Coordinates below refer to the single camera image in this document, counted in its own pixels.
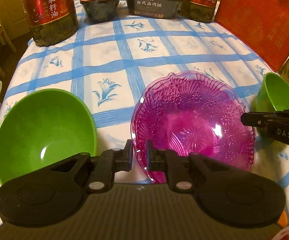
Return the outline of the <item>green plastic bowl right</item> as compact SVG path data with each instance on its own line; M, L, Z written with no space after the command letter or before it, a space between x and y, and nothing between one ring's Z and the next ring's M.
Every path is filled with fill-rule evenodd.
M288 109L289 84L275 73L265 74L260 90L252 103L251 112L272 113Z

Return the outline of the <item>green plastic bowl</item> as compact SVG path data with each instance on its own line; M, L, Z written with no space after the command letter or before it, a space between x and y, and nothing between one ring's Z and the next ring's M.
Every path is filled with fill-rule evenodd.
M275 73L265 74L260 90L252 103L251 112L272 113L288 109L289 84Z
M0 126L0 184L77 153L97 154L97 131L88 107L62 89L31 93Z

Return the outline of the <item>dark instant rice box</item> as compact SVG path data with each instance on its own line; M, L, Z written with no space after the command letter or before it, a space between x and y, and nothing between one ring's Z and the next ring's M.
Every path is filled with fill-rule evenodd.
M129 14L159 19L176 17L183 0L126 0Z

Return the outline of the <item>large oil bottle red label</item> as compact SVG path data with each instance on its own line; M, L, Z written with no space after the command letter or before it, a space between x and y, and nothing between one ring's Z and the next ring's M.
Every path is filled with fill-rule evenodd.
M21 0L33 40L49 47L76 33L78 20L74 0Z

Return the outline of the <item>red tote bag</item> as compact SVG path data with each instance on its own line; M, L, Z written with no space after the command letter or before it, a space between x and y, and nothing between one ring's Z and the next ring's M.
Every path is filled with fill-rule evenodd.
M289 0L221 0L215 21L272 70L279 71L289 58Z

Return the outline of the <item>small dark food tub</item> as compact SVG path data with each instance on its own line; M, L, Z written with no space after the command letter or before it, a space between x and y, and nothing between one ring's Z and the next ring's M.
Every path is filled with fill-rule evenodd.
M80 0L90 23L108 22L117 15L119 0Z

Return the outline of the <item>green plastic bowl left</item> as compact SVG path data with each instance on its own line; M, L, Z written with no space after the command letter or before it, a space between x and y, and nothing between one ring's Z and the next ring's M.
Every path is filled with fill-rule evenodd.
M0 184L77 153L97 154L97 131L88 107L62 89L31 93L0 126Z

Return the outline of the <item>pink transparent plastic plate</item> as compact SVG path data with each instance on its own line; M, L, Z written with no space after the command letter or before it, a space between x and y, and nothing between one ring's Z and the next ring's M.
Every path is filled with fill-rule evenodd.
M146 141L180 156L201 153L251 171L255 130L241 123L246 103L226 83L193 70L170 73L150 83L131 119L131 137L139 166L152 183L162 172L149 171Z

